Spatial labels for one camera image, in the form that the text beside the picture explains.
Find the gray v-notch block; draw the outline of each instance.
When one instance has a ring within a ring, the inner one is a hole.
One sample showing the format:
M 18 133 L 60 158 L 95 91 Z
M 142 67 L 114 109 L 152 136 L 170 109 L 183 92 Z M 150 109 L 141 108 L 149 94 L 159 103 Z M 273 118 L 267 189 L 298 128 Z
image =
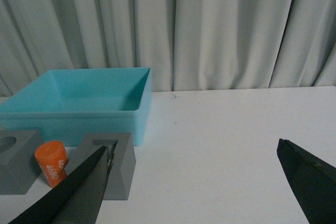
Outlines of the gray v-notch block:
M 109 148 L 109 159 L 113 159 L 104 200 L 128 200 L 136 163 L 131 133 L 87 133 L 65 170 L 70 174 L 102 145 Z

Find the plastic bin rim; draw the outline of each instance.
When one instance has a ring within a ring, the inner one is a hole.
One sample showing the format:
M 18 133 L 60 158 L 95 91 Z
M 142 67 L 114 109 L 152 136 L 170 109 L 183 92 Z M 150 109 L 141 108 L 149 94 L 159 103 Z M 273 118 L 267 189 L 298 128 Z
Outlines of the plastic bin rim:
M 0 113 L 1 119 L 61 119 L 61 118 L 135 118 L 143 110 L 107 111 L 107 112 L 6 112 Z

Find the curtain fold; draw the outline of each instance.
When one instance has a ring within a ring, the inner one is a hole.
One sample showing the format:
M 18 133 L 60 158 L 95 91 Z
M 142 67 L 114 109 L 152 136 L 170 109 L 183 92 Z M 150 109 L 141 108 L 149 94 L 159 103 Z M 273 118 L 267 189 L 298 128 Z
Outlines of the curtain fold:
M 177 0 L 175 90 L 266 88 L 291 0 Z
M 270 87 L 314 85 L 328 58 L 333 57 L 335 22 L 336 0 L 293 0 Z
M 336 85 L 336 0 L 0 0 L 0 96 L 49 69 L 151 67 L 153 91 Z

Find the white tabletop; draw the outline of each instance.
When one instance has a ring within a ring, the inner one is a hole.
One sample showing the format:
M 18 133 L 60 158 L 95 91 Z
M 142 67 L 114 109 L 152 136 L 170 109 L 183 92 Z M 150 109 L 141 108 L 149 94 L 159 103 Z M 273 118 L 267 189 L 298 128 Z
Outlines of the white tabletop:
M 103 201 L 97 223 L 308 223 L 277 144 L 336 166 L 335 101 L 336 87 L 152 93 L 129 200 Z M 40 176 L 0 196 L 0 223 L 49 189 Z

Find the orange cylinder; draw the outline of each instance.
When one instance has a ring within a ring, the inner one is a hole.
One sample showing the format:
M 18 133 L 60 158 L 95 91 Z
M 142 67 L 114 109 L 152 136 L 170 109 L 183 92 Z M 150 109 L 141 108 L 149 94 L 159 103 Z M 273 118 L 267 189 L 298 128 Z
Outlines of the orange cylinder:
M 61 141 L 44 143 L 35 150 L 35 158 L 51 188 L 67 177 L 64 170 L 68 155 Z

